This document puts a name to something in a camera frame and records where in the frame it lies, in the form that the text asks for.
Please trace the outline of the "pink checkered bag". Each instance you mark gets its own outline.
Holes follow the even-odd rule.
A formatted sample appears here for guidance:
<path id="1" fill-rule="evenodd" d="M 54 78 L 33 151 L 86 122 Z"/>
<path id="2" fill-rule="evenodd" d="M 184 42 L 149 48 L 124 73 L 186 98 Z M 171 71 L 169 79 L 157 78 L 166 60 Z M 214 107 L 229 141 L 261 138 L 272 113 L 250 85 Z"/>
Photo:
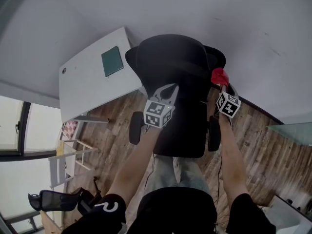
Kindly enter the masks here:
<path id="1" fill-rule="evenodd" d="M 68 121 L 68 122 L 62 124 L 61 132 L 62 132 L 62 135 L 65 137 L 66 140 L 72 139 L 72 137 L 76 131 L 77 126 L 78 126 L 77 121 Z"/>

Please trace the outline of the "white curved desk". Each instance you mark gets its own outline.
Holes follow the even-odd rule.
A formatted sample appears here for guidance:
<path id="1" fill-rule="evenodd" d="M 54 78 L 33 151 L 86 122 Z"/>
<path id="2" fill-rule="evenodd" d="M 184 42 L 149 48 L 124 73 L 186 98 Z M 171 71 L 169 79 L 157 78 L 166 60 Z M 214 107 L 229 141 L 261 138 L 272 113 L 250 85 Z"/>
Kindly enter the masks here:
<path id="1" fill-rule="evenodd" d="M 106 72 L 102 56 L 115 49 L 121 69 Z M 136 90 L 143 90 L 139 77 L 126 61 L 131 49 L 121 27 L 92 43 L 59 68 L 59 104 L 63 123 Z"/>

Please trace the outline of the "red cloth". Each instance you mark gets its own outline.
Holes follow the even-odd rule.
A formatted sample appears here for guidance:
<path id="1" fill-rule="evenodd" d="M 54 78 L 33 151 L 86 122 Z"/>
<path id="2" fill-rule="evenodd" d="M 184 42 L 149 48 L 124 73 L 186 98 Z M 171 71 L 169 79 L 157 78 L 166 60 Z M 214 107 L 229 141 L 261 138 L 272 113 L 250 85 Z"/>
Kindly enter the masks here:
<path id="1" fill-rule="evenodd" d="M 212 71 L 211 82 L 220 86 L 228 86 L 229 77 L 223 68 L 215 68 Z"/>

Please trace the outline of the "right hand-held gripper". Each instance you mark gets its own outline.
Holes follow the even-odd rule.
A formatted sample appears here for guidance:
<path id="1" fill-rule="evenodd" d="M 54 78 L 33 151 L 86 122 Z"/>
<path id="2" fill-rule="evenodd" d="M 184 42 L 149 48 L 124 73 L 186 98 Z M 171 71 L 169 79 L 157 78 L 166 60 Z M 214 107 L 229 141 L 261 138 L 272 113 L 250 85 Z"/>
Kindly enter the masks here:
<path id="1" fill-rule="evenodd" d="M 220 93 L 216 102 L 214 117 L 219 119 L 219 115 L 223 114 L 227 117 L 230 125 L 232 125 L 232 119 L 238 112 L 240 106 L 241 101 L 239 100 L 238 92 L 234 86 L 231 83 L 229 83 L 228 89 L 226 84 L 220 86 Z"/>

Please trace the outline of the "person's black shirt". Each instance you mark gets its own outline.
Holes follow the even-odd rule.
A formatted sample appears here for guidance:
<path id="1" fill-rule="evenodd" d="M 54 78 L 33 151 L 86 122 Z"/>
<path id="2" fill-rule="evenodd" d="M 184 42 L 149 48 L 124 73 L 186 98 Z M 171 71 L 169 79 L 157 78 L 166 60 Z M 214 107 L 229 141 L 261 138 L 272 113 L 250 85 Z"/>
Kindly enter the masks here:
<path id="1" fill-rule="evenodd" d="M 125 210 L 122 197 L 108 194 L 62 234 L 215 234 L 214 201 L 198 189 L 168 187 L 148 193 L 130 227 L 126 226 Z M 226 233 L 276 234 L 276 227 L 249 194 L 241 194 L 231 205 Z"/>

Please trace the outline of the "black mesh office chair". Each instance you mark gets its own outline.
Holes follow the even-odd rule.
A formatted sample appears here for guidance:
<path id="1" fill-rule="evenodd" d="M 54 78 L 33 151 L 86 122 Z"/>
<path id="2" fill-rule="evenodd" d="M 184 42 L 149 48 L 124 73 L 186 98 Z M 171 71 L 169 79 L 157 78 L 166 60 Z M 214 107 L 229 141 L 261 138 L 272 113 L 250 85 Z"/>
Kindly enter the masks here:
<path id="1" fill-rule="evenodd" d="M 31 207 L 36 211 L 69 212 L 77 208 L 81 215 L 87 214 L 100 200 L 101 191 L 97 186 L 98 178 L 93 178 L 96 194 L 91 194 L 88 190 L 80 187 L 72 193 L 60 193 L 49 190 L 42 190 L 37 194 L 28 194 Z"/>

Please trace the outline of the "black chair headrest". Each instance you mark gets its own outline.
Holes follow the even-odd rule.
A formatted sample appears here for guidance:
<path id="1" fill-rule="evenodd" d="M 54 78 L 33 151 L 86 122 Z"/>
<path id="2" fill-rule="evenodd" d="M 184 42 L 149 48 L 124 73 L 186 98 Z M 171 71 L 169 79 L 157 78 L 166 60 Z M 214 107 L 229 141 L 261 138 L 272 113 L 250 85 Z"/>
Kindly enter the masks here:
<path id="1" fill-rule="evenodd" d="M 140 43 L 136 52 L 138 69 L 187 72 L 208 78 L 210 70 L 204 45 L 199 41 L 175 34 L 158 35 Z"/>

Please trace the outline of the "dark green notebook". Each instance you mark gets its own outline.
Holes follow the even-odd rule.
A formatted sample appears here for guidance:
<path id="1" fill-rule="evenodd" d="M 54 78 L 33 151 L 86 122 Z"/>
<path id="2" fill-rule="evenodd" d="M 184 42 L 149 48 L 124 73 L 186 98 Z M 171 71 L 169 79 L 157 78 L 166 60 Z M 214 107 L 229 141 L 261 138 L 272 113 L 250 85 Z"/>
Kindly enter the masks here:
<path id="1" fill-rule="evenodd" d="M 101 54 L 103 70 L 106 77 L 123 69 L 123 62 L 117 46 Z"/>

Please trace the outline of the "person's light grey trousers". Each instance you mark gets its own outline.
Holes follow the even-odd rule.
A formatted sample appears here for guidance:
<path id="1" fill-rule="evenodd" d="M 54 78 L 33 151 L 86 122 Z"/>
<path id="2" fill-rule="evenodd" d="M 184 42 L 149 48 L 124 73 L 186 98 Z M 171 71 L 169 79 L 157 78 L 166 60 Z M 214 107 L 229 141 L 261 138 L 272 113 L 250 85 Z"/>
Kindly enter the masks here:
<path id="1" fill-rule="evenodd" d="M 176 161 L 180 180 L 177 180 L 175 175 L 173 157 L 155 156 L 154 171 L 147 178 L 144 195 L 170 187 L 193 188 L 210 194 L 203 173 L 194 159 L 178 157 Z"/>

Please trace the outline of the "person's right forearm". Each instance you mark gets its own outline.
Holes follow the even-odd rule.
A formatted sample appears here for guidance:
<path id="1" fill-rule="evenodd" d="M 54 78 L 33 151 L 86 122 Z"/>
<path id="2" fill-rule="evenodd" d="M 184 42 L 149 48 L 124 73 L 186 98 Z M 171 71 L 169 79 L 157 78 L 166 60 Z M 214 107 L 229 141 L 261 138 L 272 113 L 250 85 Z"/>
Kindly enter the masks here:
<path id="1" fill-rule="evenodd" d="M 224 114 L 219 115 L 223 187 L 229 206 L 241 194 L 247 194 L 246 168 L 232 127 Z"/>

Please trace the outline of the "black framed window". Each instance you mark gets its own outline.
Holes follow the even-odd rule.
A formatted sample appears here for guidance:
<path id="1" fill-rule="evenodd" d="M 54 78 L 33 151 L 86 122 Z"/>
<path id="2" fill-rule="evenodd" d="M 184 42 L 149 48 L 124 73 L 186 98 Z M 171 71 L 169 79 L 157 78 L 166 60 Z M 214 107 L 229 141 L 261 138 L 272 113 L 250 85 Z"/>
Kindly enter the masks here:
<path id="1" fill-rule="evenodd" d="M 16 149 L 22 101 L 0 96 L 0 149 Z M 61 129 L 60 109 L 31 104 L 25 134 L 25 150 L 54 149 Z M 50 188 L 49 160 L 0 162 L 0 213 L 11 218 L 33 210 L 28 194 Z"/>

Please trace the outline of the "frosted glass door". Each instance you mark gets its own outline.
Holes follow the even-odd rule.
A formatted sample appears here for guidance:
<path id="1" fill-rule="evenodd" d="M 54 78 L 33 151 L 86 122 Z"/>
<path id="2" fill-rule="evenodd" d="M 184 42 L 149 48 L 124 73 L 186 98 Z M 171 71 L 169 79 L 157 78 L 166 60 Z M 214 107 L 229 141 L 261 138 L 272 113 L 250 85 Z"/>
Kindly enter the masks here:
<path id="1" fill-rule="evenodd" d="M 268 125 L 267 127 L 297 144 L 312 146 L 312 122 Z"/>

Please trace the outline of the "person's left forearm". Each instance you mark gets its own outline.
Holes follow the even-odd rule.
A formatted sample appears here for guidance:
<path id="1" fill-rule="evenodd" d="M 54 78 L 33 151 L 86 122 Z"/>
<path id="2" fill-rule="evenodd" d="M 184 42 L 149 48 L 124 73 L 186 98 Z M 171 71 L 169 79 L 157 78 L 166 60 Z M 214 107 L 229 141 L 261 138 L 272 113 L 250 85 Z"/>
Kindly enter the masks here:
<path id="1" fill-rule="evenodd" d="M 118 170 L 108 194 L 120 196 L 129 205 L 144 177 L 160 132 L 160 128 L 151 127 L 143 135 Z"/>

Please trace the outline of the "white wooden chair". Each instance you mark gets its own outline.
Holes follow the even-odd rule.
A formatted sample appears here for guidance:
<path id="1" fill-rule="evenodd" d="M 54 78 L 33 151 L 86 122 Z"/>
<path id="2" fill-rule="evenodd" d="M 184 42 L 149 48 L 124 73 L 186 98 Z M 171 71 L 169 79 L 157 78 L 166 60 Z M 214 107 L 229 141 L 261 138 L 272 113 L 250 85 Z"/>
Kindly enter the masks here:
<path id="1" fill-rule="evenodd" d="M 65 184 L 75 177 L 79 177 L 95 169 L 84 162 L 85 155 L 97 152 L 97 148 L 78 140 L 63 140 L 64 155 L 49 157 L 50 188 Z"/>

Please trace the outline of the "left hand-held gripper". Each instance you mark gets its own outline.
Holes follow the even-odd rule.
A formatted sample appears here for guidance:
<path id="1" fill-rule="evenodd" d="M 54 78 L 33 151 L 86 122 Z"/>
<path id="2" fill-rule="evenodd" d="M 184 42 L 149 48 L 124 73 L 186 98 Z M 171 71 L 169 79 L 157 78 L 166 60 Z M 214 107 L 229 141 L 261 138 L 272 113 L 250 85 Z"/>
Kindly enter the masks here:
<path id="1" fill-rule="evenodd" d="M 168 99 L 162 98 L 161 93 L 170 88 L 171 95 Z M 173 117 L 175 101 L 179 92 L 179 85 L 176 83 L 167 84 L 158 88 L 150 97 L 143 111 L 144 123 L 149 126 L 162 129 Z"/>

